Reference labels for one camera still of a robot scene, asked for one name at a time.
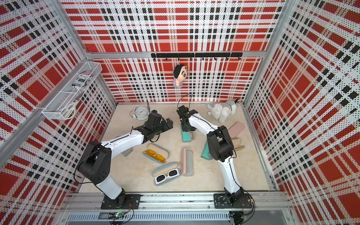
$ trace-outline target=white sunglasses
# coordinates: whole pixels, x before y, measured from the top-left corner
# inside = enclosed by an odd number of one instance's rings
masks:
[[[155,185],[159,185],[161,183],[164,183],[167,179],[174,178],[180,176],[180,171],[178,168],[175,168],[173,170],[170,170],[167,173],[167,176],[165,174],[160,174],[155,177]]]

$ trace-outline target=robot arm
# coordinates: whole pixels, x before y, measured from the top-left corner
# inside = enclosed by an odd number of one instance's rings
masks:
[[[232,204],[236,204],[244,194],[235,173],[233,162],[233,143],[225,126],[216,126],[202,118],[197,111],[185,106],[177,109],[183,131],[198,129],[207,137],[209,152],[219,162],[225,182],[225,192]]]
[[[125,191],[110,176],[111,160],[123,151],[151,140],[155,135],[173,128],[173,122],[166,120],[153,110],[144,125],[110,141],[92,141],[86,147],[76,169],[88,178],[106,197],[116,204],[123,204]]]

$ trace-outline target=hanging plush doll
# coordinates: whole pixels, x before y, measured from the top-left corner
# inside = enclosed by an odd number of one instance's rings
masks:
[[[177,65],[174,69],[174,81],[173,85],[174,87],[181,87],[183,85],[183,81],[186,79],[186,76],[188,75],[187,72],[188,68],[185,65]]]

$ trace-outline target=clock face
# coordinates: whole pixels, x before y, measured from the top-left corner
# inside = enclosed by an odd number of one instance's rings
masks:
[[[148,113],[148,109],[145,106],[140,106],[135,110],[135,114],[138,116],[143,116],[146,115],[147,113]]]

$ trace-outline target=sunglasses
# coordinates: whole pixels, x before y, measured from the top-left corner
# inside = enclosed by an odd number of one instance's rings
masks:
[[[153,159],[156,159],[159,162],[165,162],[165,158],[162,157],[161,155],[157,154],[155,151],[148,149],[146,151],[144,151],[144,153],[148,156],[150,156]]]
[[[159,185],[159,184],[165,182],[167,179],[174,178],[174,177],[177,177],[177,176],[180,176],[180,171],[179,171],[178,168],[170,170],[167,173],[167,176],[165,174],[160,174],[160,175],[155,177],[155,185]]]

